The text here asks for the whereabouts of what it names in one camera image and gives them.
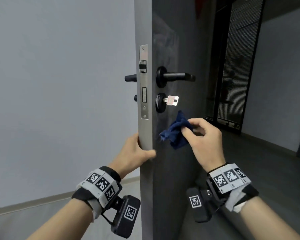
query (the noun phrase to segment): white wall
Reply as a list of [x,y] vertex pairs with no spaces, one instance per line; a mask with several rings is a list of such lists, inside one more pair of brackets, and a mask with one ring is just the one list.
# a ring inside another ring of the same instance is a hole
[[113,159],[138,129],[135,54],[133,0],[0,0],[0,207]]
[[261,25],[242,132],[298,150],[300,9]]

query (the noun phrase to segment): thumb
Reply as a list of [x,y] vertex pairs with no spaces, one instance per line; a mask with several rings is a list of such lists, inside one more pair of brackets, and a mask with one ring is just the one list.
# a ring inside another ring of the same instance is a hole
[[187,139],[189,144],[192,146],[194,142],[197,140],[197,136],[187,127],[183,127],[181,129],[181,133]]
[[144,160],[145,161],[150,159],[150,158],[156,157],[156,155],[157,155],[156,150],[150,150],[150,151],[144,150]]

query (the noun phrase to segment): left hand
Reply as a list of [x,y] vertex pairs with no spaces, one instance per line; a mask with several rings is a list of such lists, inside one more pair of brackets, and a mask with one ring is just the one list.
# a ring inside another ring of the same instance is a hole
[[120,175],[121,179],[140,167],[148,159],[156,157],[155,150],[142,150],[138,144],[138,139],[138,133],[129,137],[120,153],[108,165],[109,168],[112,168]]

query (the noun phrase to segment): blue cloth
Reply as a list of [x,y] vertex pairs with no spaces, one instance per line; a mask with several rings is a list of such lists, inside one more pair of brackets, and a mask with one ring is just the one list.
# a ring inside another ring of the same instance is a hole
[[188,144],[187,139],[181,133],[182,127],[187,127],[193,131],[193,126],[189,123],[183,112],[180,110],[176,116],[176,120],[173,121],[168,129],[164,130],[159,135],[163,141],[169,139],[170,145],[174,149],[178,149]]

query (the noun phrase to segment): baseboard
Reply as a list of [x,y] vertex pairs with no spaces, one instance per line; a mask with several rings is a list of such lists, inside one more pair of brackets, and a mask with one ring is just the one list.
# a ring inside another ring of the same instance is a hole
[[[122,185],[129,184],[129,183],[136,182],[139,180],[140,180],[140,176],[125,178],[121,181],[121,184]],[[45,205],[45,204],[50,204],[50,203],[60,201],[60,200],[65,200],[65,199],[70,198],[73,193],[74,193],[74,191],[71,191],[71,192],[61,193],[61,194],[57,194],[57,195],[53,195],[53,196],[49,196],[49,197],[45,197],[45,198],[40,198],[37,200],[27,201],[24,203],[5,206],[5,207],[0,208],[0,215],[4,215],[4,214],[16,212],[16,211],[22,211],[22,210],[25,210],[28,208],[37,207],[37,206],[41,206],[41,205]]]
[[296,156],[297,156],[297,153],[296,153],[295,151],[292,151],[292,150],[287,149],[287,148],[285,148],[285,147],[282,147],[282,146],[280,146],[280,145],[276,145],[276,144],[274,144],[274,143],[272,143],[272,142],[269,142],[269,141],[266,141],[266,140],[263,140],[263,139],[254,137],[254,136],[252,136],[252,135],[248,135],[248,134],[243,133],[243,132],[241,133],[241,136],[242,136],[242,137],[245,137],[245,138],[247,138],[247,139],[249,139],[249,140],[251,140],[251,141],[254,141],[254,142],[258,143],[258,144],[261,144],[261,145],[263,145],[263,146],[266,146],[266,147],[268,147],[268,148],[271,148],[271,149],[273,149],[273,150],[276,150],[276,151],[279,151],[279,152],[288,154],[288,155],[293,156],[293,157],[296,157]]

